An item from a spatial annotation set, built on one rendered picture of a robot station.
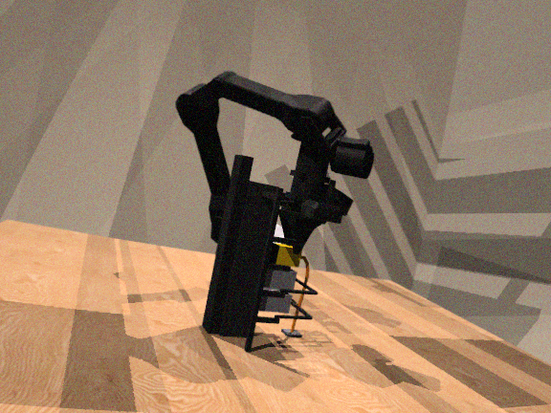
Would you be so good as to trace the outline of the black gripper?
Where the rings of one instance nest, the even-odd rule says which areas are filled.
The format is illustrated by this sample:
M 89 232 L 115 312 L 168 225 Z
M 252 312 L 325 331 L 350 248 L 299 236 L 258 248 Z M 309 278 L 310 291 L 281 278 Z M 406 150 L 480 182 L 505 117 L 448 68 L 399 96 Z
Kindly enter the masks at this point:
M 327 222 L 340 224 L 343 212 L 339 206 L 321 199 L 324 183 L 330 182 L 327 171 L 296 165 L 290 175 L 294 176 L 291 191 L 282 193 L 281 209 L 299 212 L 301 218 L 279 215 L 284 238 L 297 240 L 293 253 L 300 254 L 315 228 Z M 326 222 L 327 221 L 327 222 Z

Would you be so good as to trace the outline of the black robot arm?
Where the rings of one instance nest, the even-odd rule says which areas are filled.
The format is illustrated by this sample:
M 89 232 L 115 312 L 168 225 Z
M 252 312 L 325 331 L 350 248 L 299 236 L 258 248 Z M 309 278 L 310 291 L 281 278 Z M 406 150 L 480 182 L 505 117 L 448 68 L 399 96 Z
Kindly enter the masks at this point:
M 225 72 L 209 83 L 183 92 L 175 106 L 183 125 L 194 134 L 209 184 L 210 238 L 217 244 L 227 199 L 230 173 L 217 131 L 219 99 L 225 98 L 281 120 L 301 141 L 297 165 L 331 170 L 366 179 L 374 152 L 370 140 L 345 137 L 346 129 L 326 98 L 290 95 L 258 82 Z M 332 130 L 324 137 L 322 132 Z M 353 200 L 335 188 L 336 181 L 324 185 L 321 199 L 340 207 L 346 216 Z

